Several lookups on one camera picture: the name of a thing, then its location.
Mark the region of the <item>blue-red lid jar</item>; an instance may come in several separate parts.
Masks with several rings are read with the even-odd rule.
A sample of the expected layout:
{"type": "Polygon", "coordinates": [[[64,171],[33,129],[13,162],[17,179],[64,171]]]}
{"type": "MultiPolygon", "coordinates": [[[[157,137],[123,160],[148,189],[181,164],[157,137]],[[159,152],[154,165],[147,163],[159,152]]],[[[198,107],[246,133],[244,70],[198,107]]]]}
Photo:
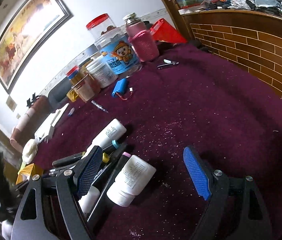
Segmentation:
{"type": "Polygon", "coordinates": [[[70,69],[66,73],[66,76],[73,86],[79,83],[84,78],[84,75],[82,74],[82,72],[80,72],[79,66],[74,66],[72,69],[70,69]]]}

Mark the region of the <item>yellow-rimmed white tray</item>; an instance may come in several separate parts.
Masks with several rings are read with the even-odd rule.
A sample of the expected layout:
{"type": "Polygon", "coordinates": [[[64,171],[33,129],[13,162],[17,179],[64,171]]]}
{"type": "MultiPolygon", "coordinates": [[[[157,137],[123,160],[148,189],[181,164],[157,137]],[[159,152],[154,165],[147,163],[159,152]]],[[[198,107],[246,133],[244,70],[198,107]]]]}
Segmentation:
{"type": "Polygon", "coordinates": [[[36,165],[35,163],[32,164],[26,164],[22,163],[20,170],[18,171],[18,176],[16,180],[16,185],[29,180],[34,175],[42,175],[43,169],[36,165]]]}

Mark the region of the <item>amber jar with contents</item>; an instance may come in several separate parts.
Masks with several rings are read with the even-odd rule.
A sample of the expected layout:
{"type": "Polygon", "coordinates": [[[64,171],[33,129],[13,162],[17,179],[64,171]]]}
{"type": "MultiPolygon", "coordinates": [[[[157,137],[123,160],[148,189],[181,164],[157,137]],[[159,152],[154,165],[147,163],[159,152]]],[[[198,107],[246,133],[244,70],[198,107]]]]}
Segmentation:
{"type": "Polygon", "coordinates": [[[85,75],[76,85],[72,86],[72,89],[83,102],[88,102],[101,91],[100,84],[91,74],[85,75]]]}

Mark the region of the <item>red plastic bag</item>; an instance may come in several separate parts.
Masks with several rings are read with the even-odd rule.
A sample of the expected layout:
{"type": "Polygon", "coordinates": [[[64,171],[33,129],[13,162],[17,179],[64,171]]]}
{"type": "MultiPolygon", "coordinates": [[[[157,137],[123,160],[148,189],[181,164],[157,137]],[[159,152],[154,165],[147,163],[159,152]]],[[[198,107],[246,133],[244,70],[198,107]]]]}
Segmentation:
{"type": "Polygon", "coordinates": [[[164,18],[161,18],[155,22],[149,29],[151,35],[156,41],[168,42],[168,43],[186,43],[187,40],[181,35],[181,33],[175,29],[164,18]]]}

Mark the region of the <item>clear ballpoint pen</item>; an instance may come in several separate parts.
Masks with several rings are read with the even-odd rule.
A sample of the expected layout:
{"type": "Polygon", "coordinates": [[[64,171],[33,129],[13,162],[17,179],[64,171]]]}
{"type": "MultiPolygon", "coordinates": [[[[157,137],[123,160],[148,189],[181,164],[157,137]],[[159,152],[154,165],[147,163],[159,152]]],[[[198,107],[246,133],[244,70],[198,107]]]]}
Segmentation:
{"type": "Polygon", "coordinates": [[[98,104],[98,103],[95,102],[94,100],[92,100],[91,103],[92,103],[95,107],[97,107],[97,109],[99,109],[99,110],[101,110],[101,111],[103,111],[103,112],[105,112],[105,113],[108,113],[108,110],[106,110],[102,105],[98,104]]]}

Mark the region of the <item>white tube bottle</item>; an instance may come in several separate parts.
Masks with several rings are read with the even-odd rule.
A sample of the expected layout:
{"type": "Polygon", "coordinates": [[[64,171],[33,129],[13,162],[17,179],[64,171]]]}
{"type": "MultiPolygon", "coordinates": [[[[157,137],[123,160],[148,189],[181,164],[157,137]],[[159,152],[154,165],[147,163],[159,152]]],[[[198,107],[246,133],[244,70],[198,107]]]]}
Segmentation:
{"type": "Polygon", "coordinates": [[[126,133],[126,127],[118,120],[113,119],[93,140],[91,145],[86,149],[82,158],[85,158],[94,146],[99,146],[105,149],[109,146],[113,140],[118,140],[122,135],[126,133]]]}

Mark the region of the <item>wrapped round cakes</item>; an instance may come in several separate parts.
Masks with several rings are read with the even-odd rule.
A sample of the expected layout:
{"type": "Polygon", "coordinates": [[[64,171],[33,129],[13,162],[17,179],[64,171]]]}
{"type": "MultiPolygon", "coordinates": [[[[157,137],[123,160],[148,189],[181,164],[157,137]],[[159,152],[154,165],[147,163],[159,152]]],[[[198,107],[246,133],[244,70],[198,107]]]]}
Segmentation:
{"type": "Polygon", "coordinates": [[[24,146],[22,152],[22,160],[26,164],[30,164],[38,151],[38,140],[30,139],[24,146]]]}

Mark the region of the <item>white papers stack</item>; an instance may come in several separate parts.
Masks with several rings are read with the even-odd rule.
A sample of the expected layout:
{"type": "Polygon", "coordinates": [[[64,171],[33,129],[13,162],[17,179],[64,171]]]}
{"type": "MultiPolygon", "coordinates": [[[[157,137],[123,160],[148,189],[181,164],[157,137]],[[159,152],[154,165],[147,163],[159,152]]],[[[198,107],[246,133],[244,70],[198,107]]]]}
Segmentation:
{"type": "Polygon", "coordinates": [[[48,142],[54,135],[56,124],[61,119],[63,113],[68,108],[69,103],[66,103],[62,108],[57,109],[55,113],[50,114],[42,123],[42,125],[35,132],[35,139],[38,143],[48,142]]]}

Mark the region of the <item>white pill bottle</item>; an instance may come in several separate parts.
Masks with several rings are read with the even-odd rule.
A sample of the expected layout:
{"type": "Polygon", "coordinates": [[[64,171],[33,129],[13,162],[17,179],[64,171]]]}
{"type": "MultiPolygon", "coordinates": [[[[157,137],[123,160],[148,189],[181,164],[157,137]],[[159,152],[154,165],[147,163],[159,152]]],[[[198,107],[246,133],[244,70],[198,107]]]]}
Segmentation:
{"type": "Polygon", "coordinates": [[[128,207],[141,194],[157,171],[136,155],[124,152],[118,162],[119,173],[107,190],[108,198],[118,206],[128,207]]]}

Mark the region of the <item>framed horse painting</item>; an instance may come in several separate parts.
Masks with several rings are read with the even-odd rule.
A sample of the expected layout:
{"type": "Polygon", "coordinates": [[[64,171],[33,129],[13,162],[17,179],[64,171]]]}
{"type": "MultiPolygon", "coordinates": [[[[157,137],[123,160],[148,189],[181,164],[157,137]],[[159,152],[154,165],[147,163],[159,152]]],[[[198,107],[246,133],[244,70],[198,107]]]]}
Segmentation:
{"type": "Polygon", "coordinates": [[[0,83],[10,93],[38,49],[71,17],[63,0],[25,0],[0,36],[0,83]]]}

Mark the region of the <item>black leather sofa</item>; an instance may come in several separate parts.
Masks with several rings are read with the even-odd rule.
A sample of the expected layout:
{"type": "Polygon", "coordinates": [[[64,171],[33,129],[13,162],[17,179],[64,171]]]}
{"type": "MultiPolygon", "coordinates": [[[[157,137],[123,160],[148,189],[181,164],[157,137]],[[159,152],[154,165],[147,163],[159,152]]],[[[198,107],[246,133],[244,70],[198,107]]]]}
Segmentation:
{"type": "Polygon", "coordinates": [[[62,108],[69,101],[67,93],[71,88],[71,82],[67,78],[64,78],[50,90],[48,93],[48,101],[52,112],[62,108]]]}

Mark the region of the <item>small blue-capped item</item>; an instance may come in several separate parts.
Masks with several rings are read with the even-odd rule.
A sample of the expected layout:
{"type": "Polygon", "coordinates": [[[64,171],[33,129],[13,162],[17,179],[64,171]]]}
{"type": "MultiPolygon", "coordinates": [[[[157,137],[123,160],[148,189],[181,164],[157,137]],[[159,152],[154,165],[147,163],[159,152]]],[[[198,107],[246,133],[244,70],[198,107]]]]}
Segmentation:
{"type": "Polygon", "coordinates": [[[73,115],[74,111],[75,111],[75,108],[72,108],[72,109],[69,111],[68,115],[69,115],[69,116],[73,115]]]}

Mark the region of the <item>white supplement jar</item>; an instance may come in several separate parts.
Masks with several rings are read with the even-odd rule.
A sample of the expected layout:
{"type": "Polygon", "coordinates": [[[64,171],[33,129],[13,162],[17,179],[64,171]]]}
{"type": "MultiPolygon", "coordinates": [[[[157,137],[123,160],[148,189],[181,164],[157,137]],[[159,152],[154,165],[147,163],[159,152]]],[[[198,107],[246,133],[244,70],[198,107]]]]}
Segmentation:
{"type": "Polygon", "coordinates": [[[86,66],[87,72],[96,79],[101,88],[106,88],[114,83],[118,76],[108,65],[103,56],[99,56],[86,66]]]}

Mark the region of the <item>clear jar red lid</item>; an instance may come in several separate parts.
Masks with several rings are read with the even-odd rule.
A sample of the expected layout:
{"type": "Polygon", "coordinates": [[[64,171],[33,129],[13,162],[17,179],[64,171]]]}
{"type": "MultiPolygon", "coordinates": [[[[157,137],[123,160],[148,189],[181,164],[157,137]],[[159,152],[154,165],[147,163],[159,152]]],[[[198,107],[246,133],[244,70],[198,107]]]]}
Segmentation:
{"type": "Polygon", "coordinates": [[[86,25],[87,30],[92,37],[97,40],[99,37],[117,28],[108,14],[101,14],[91,20],[86,25]]]}

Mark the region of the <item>black marker teal cap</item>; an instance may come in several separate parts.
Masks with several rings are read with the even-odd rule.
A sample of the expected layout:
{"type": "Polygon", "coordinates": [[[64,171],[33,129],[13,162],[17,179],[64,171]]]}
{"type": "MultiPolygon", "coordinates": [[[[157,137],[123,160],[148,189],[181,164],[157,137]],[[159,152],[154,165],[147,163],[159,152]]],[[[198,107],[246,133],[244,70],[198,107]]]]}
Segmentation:
{"type": "Polygon", "coordinates": [[[112,140],[111,144],[106,146],[102,152],[105,154],[111,155],[120,155],[122,154],[127,147],[127,143],[118,143],[116,140],[112,140]]]}

